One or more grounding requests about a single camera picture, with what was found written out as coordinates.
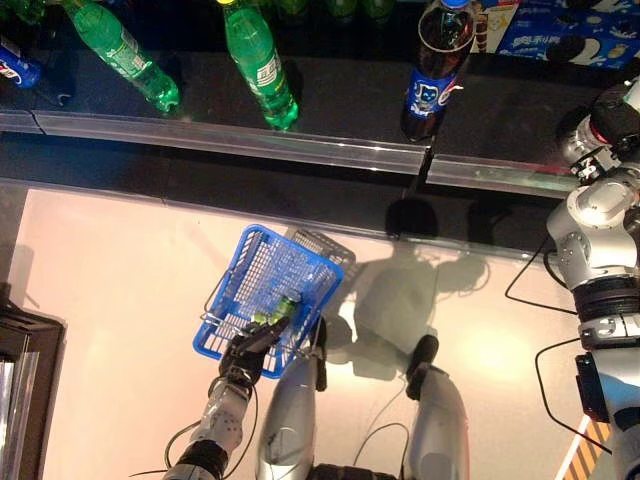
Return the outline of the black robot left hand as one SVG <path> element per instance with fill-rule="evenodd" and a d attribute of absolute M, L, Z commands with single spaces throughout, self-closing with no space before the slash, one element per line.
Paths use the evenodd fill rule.
<path fill-rule="evenodd" d="M 219 366 L 220 376 L 250 390 L 261 377 L 266 354 L 279 342 L 289 323 L 287 316 L 273 324 L 250 323 L 228 344 Z"/>

